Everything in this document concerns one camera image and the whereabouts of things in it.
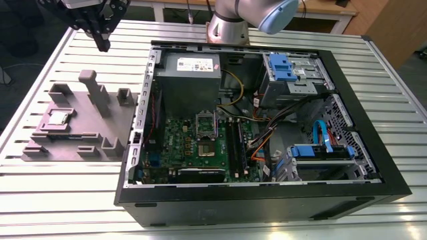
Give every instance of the metal slatted table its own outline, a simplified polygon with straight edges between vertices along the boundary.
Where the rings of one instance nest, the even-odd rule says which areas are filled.
[[[412,195],[337,220],[141,228],[113,206],[119,162],[25,162],[22,148],[53,83],[73,91],[81,69],[109,92],[141,90],[151,40],[205,41],[205,26],[121,21],[109,52],[68,30],[0,137],[0,237],[54,239],[421,239],[427,235],[427,114],[377,48],[359,36],[249,31],[252,45],[331,50]]]

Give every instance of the ram slot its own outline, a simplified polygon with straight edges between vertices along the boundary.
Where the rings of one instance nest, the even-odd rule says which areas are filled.
[[[247,174],[245,144],[241,124],[229,120],[225,125],[229,175],[239,178]]]
[[[245,141],[243,137],[243,128],[240,121],[235,122],[236,129],[237,129],[237,160],[239,160],[239,172],[240,174],[248,174],[248,161],[247,161],[247,149],[245,149]]]
[[[229,176],[233,178],[239,177],[237,171],[237,148],[235,145],[235,131],[233,123],[231,120],[225,124],[225,143],[227,143],[227,153],[228,153],[228,170]]]

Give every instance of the motherboard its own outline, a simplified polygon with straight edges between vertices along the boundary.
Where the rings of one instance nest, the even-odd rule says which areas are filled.
[[[259,166],[245,154],[253,139],[251,122],[211,119],[201,115],[165,120],[161,151],[143,151],[140,155],[144,184],[175,184],[179,175],[193,175],[191,179],[199,181],[195,175],[201,172],[212,179],[223,178],[224,183],[260,181]]]

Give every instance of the robotic arm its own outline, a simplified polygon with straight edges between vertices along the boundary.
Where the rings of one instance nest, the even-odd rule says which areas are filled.
[[[107,0],[37,0],[38,4],[74,30],[93,38],[98,51],[108,52],[109,34],[125,15],[129,0],[109,0],[112,15],[104,17]]]
[[[111,46],[108,37],[127,12],[131,0],[37,0],[38,4],[74,30],[93,38],[98,51]],[[104,17],[105,7],[112,15]],[[207,29],[211,43],[248,43],[248,23],[267,34],[276,34],[289,23],[299,0],[216,0]]]
[[[297,8],[299,0],[216,0],[208,42],[247,44],[248,23],[261,32],[276,34],[288,25]]]

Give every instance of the power supply label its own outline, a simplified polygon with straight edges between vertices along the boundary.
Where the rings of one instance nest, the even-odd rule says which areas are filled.
[[[176,64],[177,71],[213,72],[213,60],[211,58],[180,57]]]

